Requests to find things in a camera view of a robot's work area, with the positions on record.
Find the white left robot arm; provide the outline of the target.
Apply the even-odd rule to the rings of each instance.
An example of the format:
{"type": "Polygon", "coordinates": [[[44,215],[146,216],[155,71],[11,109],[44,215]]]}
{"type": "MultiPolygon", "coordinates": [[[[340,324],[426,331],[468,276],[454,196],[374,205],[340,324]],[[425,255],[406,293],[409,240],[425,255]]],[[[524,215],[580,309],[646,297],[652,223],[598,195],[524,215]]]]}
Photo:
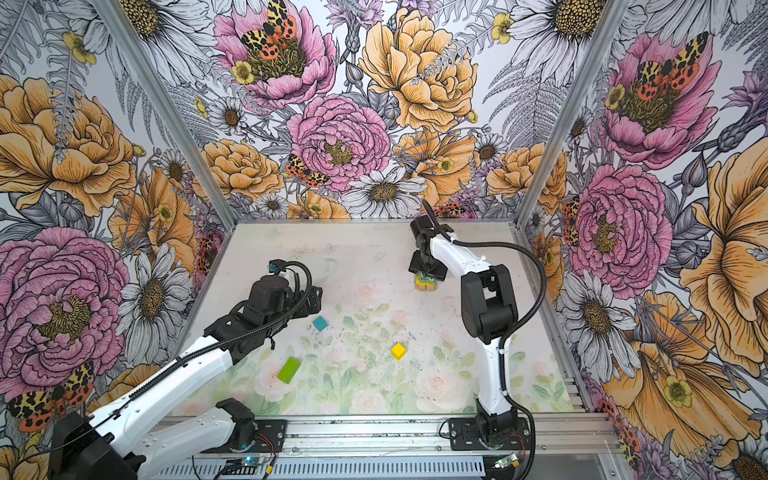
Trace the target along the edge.
{"type": "Polygon", "coordinates": [[[261,277],[247,299],[147,380],[86,416],[67,415],[52,435],[49,478],[149,479],[208,450],[276,452],[276,441],[260,433],[254,413],[234,398],[191,420],[156,426],[208,381],[272,342],[290,320],[319,313],[322,296],[310,280],[290,282],[279,273],[261,277]]]}

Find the green owl toy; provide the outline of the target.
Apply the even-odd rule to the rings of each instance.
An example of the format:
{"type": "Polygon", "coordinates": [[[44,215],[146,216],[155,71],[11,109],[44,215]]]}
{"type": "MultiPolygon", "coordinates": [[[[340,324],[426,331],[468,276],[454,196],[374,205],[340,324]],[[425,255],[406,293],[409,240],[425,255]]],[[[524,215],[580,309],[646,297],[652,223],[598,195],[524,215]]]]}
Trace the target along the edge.
{"type": "Polygon", "coordinates": [[[434,286],[437,284],[437,280],[429,275],[418,273],[414,277],[414,282],[421,286],[434,286]]]}

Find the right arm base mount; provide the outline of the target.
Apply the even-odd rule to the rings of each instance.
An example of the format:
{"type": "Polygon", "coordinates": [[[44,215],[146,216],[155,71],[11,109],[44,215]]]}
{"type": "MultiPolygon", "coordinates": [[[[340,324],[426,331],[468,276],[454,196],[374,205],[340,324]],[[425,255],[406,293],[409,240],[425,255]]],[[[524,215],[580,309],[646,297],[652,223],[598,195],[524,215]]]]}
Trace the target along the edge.
{"type": "Polygon", "coordinates": [[[532,449],[532,430],[523,417],[515,421],[501,416],[490,419],[482,415],[451,417],[447,421],[445,434],[453,451],[532,449]]]}

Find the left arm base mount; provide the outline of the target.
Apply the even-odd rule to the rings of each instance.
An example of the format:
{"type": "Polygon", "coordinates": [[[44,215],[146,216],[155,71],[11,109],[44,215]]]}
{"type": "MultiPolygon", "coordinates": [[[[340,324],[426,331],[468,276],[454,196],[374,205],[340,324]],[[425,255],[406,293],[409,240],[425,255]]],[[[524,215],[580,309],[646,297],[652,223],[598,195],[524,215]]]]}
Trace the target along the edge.
{"type": "Polygon", "coordinates": [[[286,420],[257,419],[240,422],[223,445],[211,449],[216,453],[281,453],[286,439],[286,420]]]}

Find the teal cube block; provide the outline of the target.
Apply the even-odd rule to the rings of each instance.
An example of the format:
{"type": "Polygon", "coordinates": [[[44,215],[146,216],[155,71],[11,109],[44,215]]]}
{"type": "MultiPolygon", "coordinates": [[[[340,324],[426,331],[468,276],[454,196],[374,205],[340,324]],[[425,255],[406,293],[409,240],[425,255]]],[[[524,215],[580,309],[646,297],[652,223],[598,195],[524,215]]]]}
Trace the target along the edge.
{"type": "Polygon", "coordinates": [[[318,332],[323,332],[325,329],[327,329],[327,328],[328,328],[328,322],[327,322],[327,320],[326,320],[324,317],[322,317],[322,316],[318,316],[317,318],[315,318],[315,319],[313,320],[313,322],[312,322],[312,325],[314,326],[314,328],[315,328],[315,329],[316,329],[318,332]]]}

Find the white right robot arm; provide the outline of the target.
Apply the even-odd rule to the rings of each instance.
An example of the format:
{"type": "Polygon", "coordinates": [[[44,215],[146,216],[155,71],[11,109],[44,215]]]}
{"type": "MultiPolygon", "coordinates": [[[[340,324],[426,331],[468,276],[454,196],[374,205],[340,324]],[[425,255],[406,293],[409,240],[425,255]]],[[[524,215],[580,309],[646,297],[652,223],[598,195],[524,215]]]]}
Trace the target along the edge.
{"type": "Polygon", "coordinates": [[[537,310],[520,316],[511,272],[472,252],[474,248],[507,248],[528,254],[522,246],[504,241],[465,242],[441,224],[433,207],[423,201],[425,214],[410,229],[416,250],[409,271],[419,285],[434,285],[453,274],[460,283],[460,317],[467,334],[483,352],[483,377],[476,398],[475,422],[479,440],[495,447],[515,434],[521,407],[511,398],[506,382],[504,348],[509,337],[537,310]]]}

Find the natural wood block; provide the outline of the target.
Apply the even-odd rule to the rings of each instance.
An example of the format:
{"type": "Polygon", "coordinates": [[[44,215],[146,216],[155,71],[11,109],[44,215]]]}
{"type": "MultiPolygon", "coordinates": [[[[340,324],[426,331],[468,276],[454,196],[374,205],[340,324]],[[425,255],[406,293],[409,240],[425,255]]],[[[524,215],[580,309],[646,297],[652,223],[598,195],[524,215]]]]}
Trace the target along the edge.
{"type": "Polygon", "coordinates": [[[436,283],[415,282],[414,288],[418,291],[435,291],[438,285],[436,283]]]}

